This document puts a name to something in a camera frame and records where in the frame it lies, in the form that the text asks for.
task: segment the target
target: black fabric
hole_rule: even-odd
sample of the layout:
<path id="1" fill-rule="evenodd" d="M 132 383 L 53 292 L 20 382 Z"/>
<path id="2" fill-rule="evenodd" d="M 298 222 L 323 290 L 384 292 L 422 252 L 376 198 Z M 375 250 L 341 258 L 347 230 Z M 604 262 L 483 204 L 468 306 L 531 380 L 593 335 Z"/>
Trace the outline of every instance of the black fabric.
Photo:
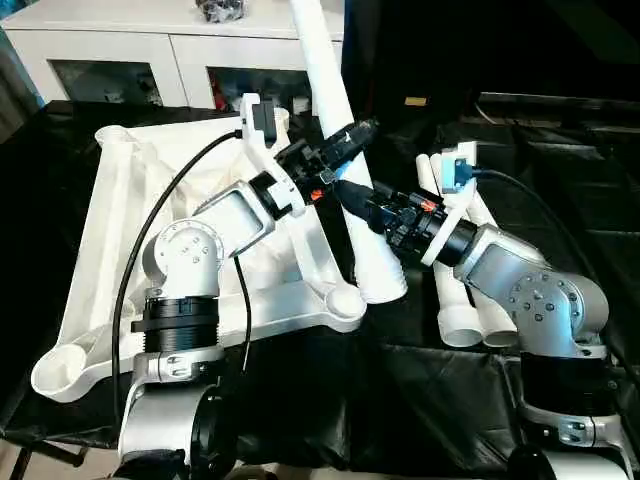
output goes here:
<path id="1" fill-rule="evenodd" d="M 100 156 L 93 134 L 110 124 L 215 116 L 187 108 L 54 102 L 0 145 L 10 195 L 4 203 L 8 298 L 19 307 L 3 322 L 2 338 L 20 347 L 12 349 L 12 368 L 3 375 L 3 436 L 113 446 L 109 379 L 70 404 L 40 397 L 29 385 L 31 367 L 55 343 L 64 311 Z M 294 138 L 317 135 L 295 118 L 292 128 Z M 434 151 L 470 139 L 479 141 L 483 166 L 518 175 L 578 235 L 609 297 L 611 340 L 639 364 L 633 348 L 640 339 L 638 137 L 450 124 L 422 135 L 419 147 L 411 138 L 381 139 L 368 159 L 374 178 L 410 190 L 417 187 L 418 148 Z M 12 196 L 13 185 L 22 193 Z M 536 244 L 558 268 L 578 269 L 563 238 L 521 192 L 490 180 L 479 188 L 505 229 Z M 331 198 L 318 210 L 341 271 L 352 279 L 342 214 Z M 238 381 L 240 458 L 417 476 L 505 474 L 521 436 L 514 413 L 521 391 L 516 352 L 446 349 L 432 273 L 406 274 L 407 296 L 371 306 L 356 332 L 315 328 L 254 343 L 249 374 L 227 377 Z M 240 352 L 229 353 L 237 371 Z M 120 380 L 124 395 L 130 376 Z M 619 385 L 627 434 L 637 441 L 639 394 L 624 375 Z"/>

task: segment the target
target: black tablecloth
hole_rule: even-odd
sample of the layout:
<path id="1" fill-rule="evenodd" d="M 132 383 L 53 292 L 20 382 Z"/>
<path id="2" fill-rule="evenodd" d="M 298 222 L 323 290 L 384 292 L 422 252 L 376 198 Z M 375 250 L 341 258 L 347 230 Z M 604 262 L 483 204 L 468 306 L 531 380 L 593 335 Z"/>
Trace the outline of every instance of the black tablecloth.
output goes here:
<path id="1" fill-rule="evenodd" d="M 18 307 L 2 323 L 10 352 L 2 382 L 3 436 L 113 445 L 109 379 L 70 404 L 43 398 L 29 385 L 31 367 L 55 343 L 62 319 L 100 157 L 93 134 L 110 124 L 133 127 L 215 116 L 188 108 L 54 102 L 0 145 L 9 240 L 5 283 L 10 283 L 9 301 Z M 374 178 L 407 190 L 417 187 L 413 159 L 418 151 L 415 138 L 408 137 L 388 135 L 372 148 L 368 158 Z M 482 165 L 518 175 L 552 204 L 597 269 L 611 307 L 607 334 L 636 365 L 639 138 L 451 124 L 434 130 L 426 142 L 420 139 L 427 153 L 478 140 Z M 578 270 L 562 236 L 537 205 L 493 181 L 482 181 L 479 188 L 506 230 L 536 244 L 557 267 Z M 350 278 L 341 213 L 330 199 L 319 213 L 341 270 Z M 406 273 L 407 296 L 371 306 L 356 332 L 314 328 L 253 344 L 250 373 L 238 385 L 236 402 L 242 412 L 243 460 L 420 476 L 504 472 L 520 439 L 513 408 L 517 356 L 481 346 L 447 349 L 436 324 L 432 273 Z M 236 354 L 230 352 L 232 361 Z M 121 377 L 123 394 L 129 379 Z M 637 441 L 639 395 L 624 378 L 619 384 L 627 433 Z"/>

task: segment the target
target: glass cabinet door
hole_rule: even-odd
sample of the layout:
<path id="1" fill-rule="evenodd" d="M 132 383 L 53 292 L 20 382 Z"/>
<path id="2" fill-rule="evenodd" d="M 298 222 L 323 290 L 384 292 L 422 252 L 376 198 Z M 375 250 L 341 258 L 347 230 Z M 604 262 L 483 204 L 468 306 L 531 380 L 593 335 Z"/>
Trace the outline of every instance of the glass cabinet door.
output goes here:
<path id="1" fill-rule="evenodd" d="M 208 67 L 207 73 L 217 110 L 240 111 L 245 93 L 258 93 L 296 114 L 311 110 L 311 86 L 304 71 Z"/>
<path id="2" fill-rule="evenodd" d="M 50 60 L 69 100 L 162 105 L 148 63 Z"/>
<path id="3" fill-rule="evenodd" d="M 302 46 L 297 39 L 171 35 L 189 106 L 239 108 L 259 93 L 292 113 L 313 110 Z M 333 42 L 340 63 L 342 42 Z"/>

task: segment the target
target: floor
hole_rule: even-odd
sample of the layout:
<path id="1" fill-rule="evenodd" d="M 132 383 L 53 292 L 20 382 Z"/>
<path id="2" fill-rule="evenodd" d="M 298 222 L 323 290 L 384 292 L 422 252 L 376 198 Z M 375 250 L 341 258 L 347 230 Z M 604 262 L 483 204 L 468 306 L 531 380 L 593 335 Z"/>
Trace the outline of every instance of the floor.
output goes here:
<path id="1" fill-rule="evenodd" d="M 70 450 L 77 448 L 65 445 L 61 446 Z M 0 480 L 6 480 L 9 478 L 9 475 L 11 475 L 18 451 L 18 447 L 0 440 Z M 95 480 L 111 475 L 117 465 L 118 457 L 113 450 L 89 450 L 84 464 L 79 468 L 74 468 L 36 453 L 31 457 L 24 480 L 44 480 L 50 478 L 57 480 Z M 374 473 L 340 472 L 332 468 L 311 470 L 275 463 L 258 467 L 239 467 L 229 475 L 227 480 L 264 480 L 265 470 L 276 473 L 278 480 L 400 480 L 399 477 L 390 478 Z"/>

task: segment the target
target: white pipe end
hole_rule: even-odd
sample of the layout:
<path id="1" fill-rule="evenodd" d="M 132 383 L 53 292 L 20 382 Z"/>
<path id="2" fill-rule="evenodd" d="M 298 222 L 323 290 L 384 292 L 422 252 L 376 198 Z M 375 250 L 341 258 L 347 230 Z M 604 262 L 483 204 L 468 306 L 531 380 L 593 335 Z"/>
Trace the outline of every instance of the white pipe end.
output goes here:
<path id="1" fill-rule="evenodd" d="M 452 305 L 438 313 L 440 338 L 450 347 L 471 347 L 482 342 L 476 309 L 471 305 Z"/>
<path id="2" fill-rule="evenodd" d="M 331 289 L 325 297 L 325 303 L 331 313 L 344 318 L 362 317 L 367 309 L 360 291 L 348 283 L 339 284 Z"/>
<path id="3" fill-rule="evenodd" d="M 473 292 L 476 311 L 485 332 L 484 344 L 487 347 L 510 347 L 518 342 L 518 329 L 509 314 L 494 300 Z"/>

